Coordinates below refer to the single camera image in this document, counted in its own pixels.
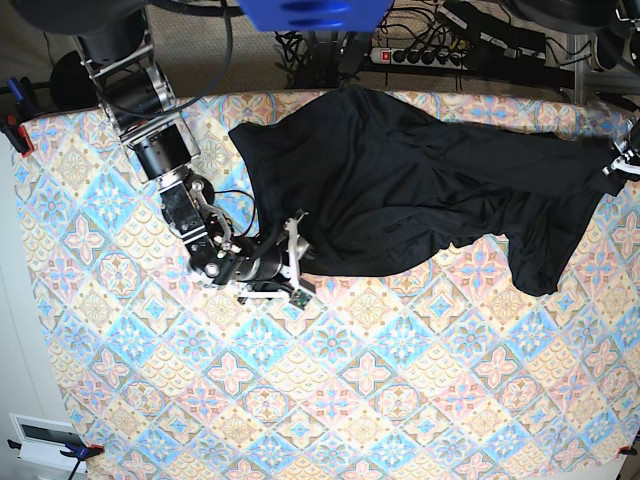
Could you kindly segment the robot arm image right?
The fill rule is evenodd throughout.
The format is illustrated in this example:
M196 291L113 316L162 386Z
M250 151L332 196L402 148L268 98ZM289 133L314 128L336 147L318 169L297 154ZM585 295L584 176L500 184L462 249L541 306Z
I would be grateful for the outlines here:
M627 134L614 143L618 156L610 164L612 170L639 176L639 120L636 119Z

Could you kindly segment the robot arm image left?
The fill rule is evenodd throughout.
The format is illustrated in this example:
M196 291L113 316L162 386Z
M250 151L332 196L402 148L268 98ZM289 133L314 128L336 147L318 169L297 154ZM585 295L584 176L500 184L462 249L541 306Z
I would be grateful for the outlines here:
M188 272L205 287L242 283L241 300L279 298L304 307L315 293L300 272L309 248L298 229L304 212L256 236L234 227L217 190L191 168L200 150L154 58L145 10L74 41L125 154L157 185L162 215L188 252Z

